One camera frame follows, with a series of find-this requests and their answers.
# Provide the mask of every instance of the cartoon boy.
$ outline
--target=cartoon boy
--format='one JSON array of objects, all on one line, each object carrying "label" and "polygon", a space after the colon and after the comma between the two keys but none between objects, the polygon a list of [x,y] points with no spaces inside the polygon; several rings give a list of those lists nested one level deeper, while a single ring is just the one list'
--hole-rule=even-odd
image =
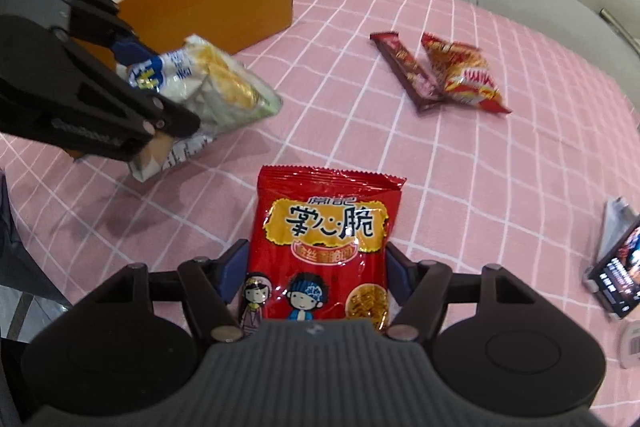
[{"label": "cartoon boy", "polygon": [[242,312],[240,327],[246,335],[254,334],[262,322],[262,307],[271,296],[271,281],[260,272],[252,272],[244,281],[244,301],[246,307]]},{"label": "cartoon boy", "polygon": [[321,308],[329,298],[329,291],[322,278],[314,273],[302,272],[289,282],[287,300],[293,308],[290,321],[312,321],[311,311]]}]

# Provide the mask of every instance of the chocolate bar wrapper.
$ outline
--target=chocolate bar wrapper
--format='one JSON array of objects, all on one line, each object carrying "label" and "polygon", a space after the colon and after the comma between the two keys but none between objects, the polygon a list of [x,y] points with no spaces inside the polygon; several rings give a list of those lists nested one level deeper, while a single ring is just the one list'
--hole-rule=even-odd
[{"label": "chocolate bar wrapper", "polygon": [[444,95],[436,77],[416,62],[398,38],[398,32],[372,33],[370,39],[385,57],[418,113],[443,102]]}]

